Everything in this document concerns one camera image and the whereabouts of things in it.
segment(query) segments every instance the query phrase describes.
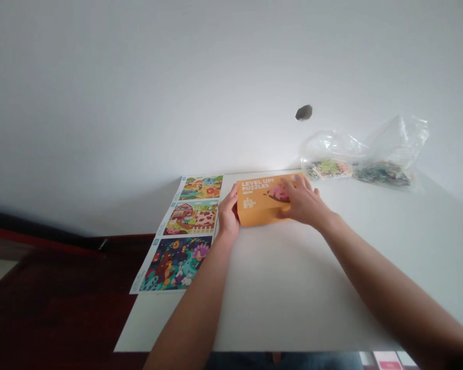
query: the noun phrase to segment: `plastic bag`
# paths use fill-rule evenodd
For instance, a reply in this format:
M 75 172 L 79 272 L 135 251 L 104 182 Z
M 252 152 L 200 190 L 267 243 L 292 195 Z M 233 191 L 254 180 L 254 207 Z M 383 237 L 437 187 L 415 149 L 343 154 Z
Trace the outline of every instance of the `plastic bag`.
M 362 157 L 366 149 L 350 135 L 319 131 L 300 150 L 302 171 L 315 181 L 350 177 L 352 162 Z
M 368 150 L 355 166 L 353 176 L 397 190 L 420 189 L 415 161 L 428 137 L 427 121 L 394 117 L 367 139 Z

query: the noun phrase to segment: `puzzle piece icon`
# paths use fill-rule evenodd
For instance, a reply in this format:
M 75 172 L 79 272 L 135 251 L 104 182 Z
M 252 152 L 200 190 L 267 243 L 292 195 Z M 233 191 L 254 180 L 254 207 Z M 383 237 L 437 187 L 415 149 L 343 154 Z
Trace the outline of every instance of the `puzzle piece icon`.
M 247 197 L 247 199 L 243 201 L 243 207 L 244 209 L 253 208 L 255 203 L 256 202 L 254 202 L 252 199 L 249 199 L 249 197 Z

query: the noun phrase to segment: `barn illustration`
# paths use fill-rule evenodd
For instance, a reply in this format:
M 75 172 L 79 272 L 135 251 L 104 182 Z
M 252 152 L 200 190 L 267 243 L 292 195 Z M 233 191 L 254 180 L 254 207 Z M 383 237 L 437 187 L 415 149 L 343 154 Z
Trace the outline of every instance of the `barn illustration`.
M 183 219 L 185 217 L 190 217 L 192 216 L 193 211 L 194 208 L 190 204 L 184 203 L 173 210 L 171 219 Z

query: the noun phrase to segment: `puzzle reference sheet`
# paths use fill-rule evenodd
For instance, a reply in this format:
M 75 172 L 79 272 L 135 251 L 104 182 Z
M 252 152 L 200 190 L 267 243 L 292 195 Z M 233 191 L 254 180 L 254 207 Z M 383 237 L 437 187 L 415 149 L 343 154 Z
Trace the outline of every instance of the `puzzle reference sheet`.
M 223 175 L 182 177 L 130 294 L 187 289 L 216 233 L 222 182 Z

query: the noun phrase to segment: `person's left hand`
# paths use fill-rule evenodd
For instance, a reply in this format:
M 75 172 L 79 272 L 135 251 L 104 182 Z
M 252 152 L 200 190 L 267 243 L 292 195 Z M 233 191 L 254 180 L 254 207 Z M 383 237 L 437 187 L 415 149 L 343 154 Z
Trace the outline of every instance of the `person's left hand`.
M 239 221 L 237 217 L 237 190 L 238 184 L 234 184 L 230 193 L 223 199 L 218 207 L 218 217 L 220 220 L 220 234 L 232 237 L 233 242 L 238 236 Z

